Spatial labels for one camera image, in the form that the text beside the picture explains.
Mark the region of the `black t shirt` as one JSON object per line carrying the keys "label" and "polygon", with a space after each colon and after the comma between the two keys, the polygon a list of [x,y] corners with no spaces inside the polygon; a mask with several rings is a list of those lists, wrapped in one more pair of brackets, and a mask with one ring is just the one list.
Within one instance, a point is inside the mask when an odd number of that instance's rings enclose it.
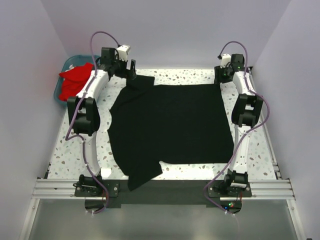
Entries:
{"label": "black t shirt", "polygon": [[225,164],[234,141],[219,85],[156,85],[128,79],[110,109],[114,160],[133,191],[168,164]]}

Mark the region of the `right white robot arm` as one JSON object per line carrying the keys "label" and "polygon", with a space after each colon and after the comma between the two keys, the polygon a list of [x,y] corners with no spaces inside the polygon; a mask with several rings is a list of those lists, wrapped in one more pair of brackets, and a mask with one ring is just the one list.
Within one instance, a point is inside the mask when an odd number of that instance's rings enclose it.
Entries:
{"label": "right white robot arm", "polygon": [[252,83],[250,73],[245,67],[242,54],[220,54],[220,65],[214,68],[215,84],[232,82],[238,92],[232,113],[234,125],[234,151],[231,162],[226,165],[223,180],[215,180],[208,184],[207,193],[212,197],[251,196],[248,158],[250,131],[258,125],[264,100],[258,96]]}

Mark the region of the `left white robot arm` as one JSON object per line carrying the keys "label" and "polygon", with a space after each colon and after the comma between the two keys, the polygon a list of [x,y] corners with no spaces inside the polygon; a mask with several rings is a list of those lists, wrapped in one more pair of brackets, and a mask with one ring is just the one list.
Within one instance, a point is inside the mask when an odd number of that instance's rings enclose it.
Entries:
{"label": "left white robot arm", "polygon": [[84,165],[84,171],[74,184],[76,193],[107,196],[97,155],[97,133],[101,124],[97,100],[112,77],[134,79],[137,76],[135,60],[127,66],[130,50],[126,44],[117,48],[103,47],[101,56],[93,58],[93,67],[84,87],[76,96],[67,99],[69,129],[65,138],[80,138]]}

